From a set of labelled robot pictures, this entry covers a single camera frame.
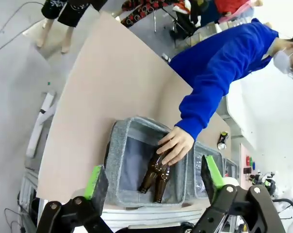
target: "person in blue sweatshirt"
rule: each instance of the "person in blue sweatshirt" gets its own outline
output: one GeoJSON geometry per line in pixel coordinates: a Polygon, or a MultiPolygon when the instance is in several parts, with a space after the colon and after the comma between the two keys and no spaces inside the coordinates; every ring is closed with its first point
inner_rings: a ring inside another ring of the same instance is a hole
{"type": "Polygon", "coordinates": [[[175,164],[192,148],[233,81],[266,67],[272,58],[281,72],[293,76],[293,38],[280,39],[278,32],[257,19],[176,55],[170,66],[193,91],[180,104],[182,120],[159,141],[158,154],[173,148],[163,164],[175,164]]]}

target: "screw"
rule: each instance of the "screw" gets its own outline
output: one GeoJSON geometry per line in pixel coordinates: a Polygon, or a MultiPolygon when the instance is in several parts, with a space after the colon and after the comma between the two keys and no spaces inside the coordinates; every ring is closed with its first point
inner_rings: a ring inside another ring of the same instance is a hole
{"type": "Polygon", "coordinates": [[[77,205],[81,204],[82,203],[82,200],[79,199],[79,198],[76,198],[75,201],[74,201],[77,205]]]}
{"type": "Polygon", "coordinates": [[[254,191],[255,191],[256,193],[260,193],[260,192],[261,192],[261,190],[260,190],[258,187],[254,188],[254,191]]]}
{"type": "Polygon", "coordinates": [[[53,205],[51,205],[51,208],[52,208],[52,210],[54,210],[54,209],[57,208],[57,205],[56,204],[53,204],[53,205]]]}
{"type": "Polygon", "coordinates": [[[231,192],[234,191],[234,189],[233,189],[233,187],[229,186],[229,187],[226,188],[226,191],[228,191],[229,193],[231,193],[231,192]]]}

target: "gray fabric bin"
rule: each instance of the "gray fabric bin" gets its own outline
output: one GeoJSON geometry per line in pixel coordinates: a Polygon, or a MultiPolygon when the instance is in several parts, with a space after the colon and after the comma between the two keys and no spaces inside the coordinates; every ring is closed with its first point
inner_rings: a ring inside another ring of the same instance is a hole
{"type": "Polygon", "coordinates": [[[223,159],[220,152],[195,142],[188,156],[186,200],[208,198],[205,186],[200,176],[201,159],[203,155],[212,155],[223,176],[223,159]]]}
{"type": "Polygon", "coordinates": [[[226,176],[226,174],[228,174],[229,177],[233,177],[235,179],[237,179],[237,165],[229,160],[229,159],[223,159],[223,163],[224,163],[224,176],[226,176]]]}
{"type": "Polygon", "coordinates": [[[154,203],[154,186],[146,194],[138,191],[158,141],[168,132],[166,126],[143,117],[117,121],[112,129],[106,157],[109,180],[107,202],[124,207],[173,206],[185,200],[187,156],[172,166],[172,177],[162,203],[154,203]]]}

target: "face mask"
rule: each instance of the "face mask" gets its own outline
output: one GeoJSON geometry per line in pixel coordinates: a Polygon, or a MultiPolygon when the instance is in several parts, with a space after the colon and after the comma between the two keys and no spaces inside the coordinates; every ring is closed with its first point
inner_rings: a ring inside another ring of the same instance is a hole
{"type": "Polygon", "coordinates": [[[279,69],[282,73],[288,74],[290,71],[290,56],[287,55],[284,50],[278,51],[274,55],[274,65],[277,69],[279,69]]]}

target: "brown glass bottle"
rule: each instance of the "brown glass bottle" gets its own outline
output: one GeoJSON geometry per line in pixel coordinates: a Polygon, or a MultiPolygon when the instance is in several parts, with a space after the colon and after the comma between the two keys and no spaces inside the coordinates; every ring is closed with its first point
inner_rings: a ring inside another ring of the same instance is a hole
{"type": "Polygon", "coordinates": [[[171,150],[167,150],[161,154],[154,152],[154,155],[148,164],[146,175],[143,178],[142,184],[139,188],[141,193],[146,193],[152,184],[156,181],[158,174],[166,168],[166,166],[162,165],[162,161],[170,151],[171,150]]]}
{"type": "Polygon", "coordinates": [[[164,191],[167,185],[167,182],[170,180],[171,172],[170,166],[166,166],[166,168],[157,176],[156,184],[155,184],[155,197],[154,202],[161,203],[164,195],[164,191]]]}

